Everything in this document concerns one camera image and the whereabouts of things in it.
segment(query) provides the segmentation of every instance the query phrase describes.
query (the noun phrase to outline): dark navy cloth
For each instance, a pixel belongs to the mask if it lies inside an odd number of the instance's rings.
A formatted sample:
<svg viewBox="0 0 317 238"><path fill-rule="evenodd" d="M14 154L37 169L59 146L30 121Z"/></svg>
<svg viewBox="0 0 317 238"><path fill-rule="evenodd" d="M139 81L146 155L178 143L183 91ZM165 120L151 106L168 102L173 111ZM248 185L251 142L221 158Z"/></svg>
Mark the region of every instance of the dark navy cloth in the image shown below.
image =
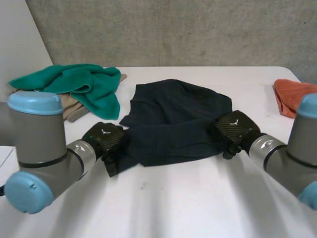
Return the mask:
<svg viewBox="0 0 317 238"><path fill-rule="evenodd" d="M168 79L136 86L129 127L115 155L117 173L138 163L158 166L198 160L224 151L212 123L232 112L231 99L211 89Z"/></svg>

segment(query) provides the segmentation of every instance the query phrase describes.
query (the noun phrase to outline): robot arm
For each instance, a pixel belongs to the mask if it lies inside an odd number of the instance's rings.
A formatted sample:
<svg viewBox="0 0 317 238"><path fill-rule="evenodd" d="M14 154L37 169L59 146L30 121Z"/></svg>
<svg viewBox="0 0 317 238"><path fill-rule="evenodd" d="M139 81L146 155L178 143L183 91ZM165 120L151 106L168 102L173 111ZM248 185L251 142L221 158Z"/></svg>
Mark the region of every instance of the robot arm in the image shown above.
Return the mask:
<svg viewBox="0 0 317 238"><path fill-rule="evenodd" d="M16 147L20 170L4 186L17 210L37 213L84 176L100 157L107 157L124 136L111 123L95 124L80 140L65 142L60 97L17 92L0 103L0 145Z"/></svg>
<svg viewBox="0 0 317 238"><path fill-rule="evenodd" d="M300 201L317 210L317 94L307 95L298 108L288 145L260 132L240 111L220 118L214 126L228 142L224 158L245 150L249 157Z"/></svg>
<svg viewBox="0 0 317 238"><path fill-rule="evenodd" d="M78 181L100 157L115 174L111 153L124 136L120 126L99 122L80 140L65 143L60 97L51 93L17 92L0 103L0 145L16 147L20 171L5 184L4 193L17 210L37 213ZM317 210L317 95L303 99L289 143L261 133L239 111L214 126L227 142L224 158L241 150L302 202Z"/></svg>

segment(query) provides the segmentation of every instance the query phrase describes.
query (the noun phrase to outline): white wall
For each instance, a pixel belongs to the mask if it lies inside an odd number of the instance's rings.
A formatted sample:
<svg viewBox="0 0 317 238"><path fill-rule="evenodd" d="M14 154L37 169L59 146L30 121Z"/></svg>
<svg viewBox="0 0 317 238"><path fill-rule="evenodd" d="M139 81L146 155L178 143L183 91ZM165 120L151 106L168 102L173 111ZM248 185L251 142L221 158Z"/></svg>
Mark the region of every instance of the white wall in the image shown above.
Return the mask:
<svg viewBox="0 0 317 238"><path fill-rule="evenodd" d="M0 102L8 81L52 64L25 0L0 0Z"/></svg>

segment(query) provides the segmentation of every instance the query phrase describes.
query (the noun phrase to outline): cable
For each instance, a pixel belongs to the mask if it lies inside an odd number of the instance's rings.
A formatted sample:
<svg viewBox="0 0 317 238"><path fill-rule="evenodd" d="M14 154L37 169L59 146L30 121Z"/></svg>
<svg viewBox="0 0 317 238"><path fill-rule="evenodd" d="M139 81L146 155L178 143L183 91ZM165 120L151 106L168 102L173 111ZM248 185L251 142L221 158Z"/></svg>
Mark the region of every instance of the cable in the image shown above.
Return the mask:
<svg viewBox="0 0 317 238"><path fill-rule="evenodd" d="M4 185L0 187L0 196L4 196Z"/></svg>

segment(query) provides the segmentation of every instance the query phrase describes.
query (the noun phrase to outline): gray wall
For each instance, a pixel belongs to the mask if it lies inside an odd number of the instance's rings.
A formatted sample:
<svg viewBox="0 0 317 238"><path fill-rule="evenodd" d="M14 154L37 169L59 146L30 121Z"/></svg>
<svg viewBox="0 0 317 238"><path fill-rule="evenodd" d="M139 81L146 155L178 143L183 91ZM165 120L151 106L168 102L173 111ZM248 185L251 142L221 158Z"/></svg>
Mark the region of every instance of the gray wall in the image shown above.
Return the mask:
<svg viewBox="0 0 317 238"><path fill-rule="evenodd" d="M25 1L0 0L0 102L13 91L9 81L51 64Z"/></svg>
<svg viewBox="0 0 317 238"><path fill-rule="evenodd" d="M317 83L316 0L27 0L53 63L279 65Z"/></svg>

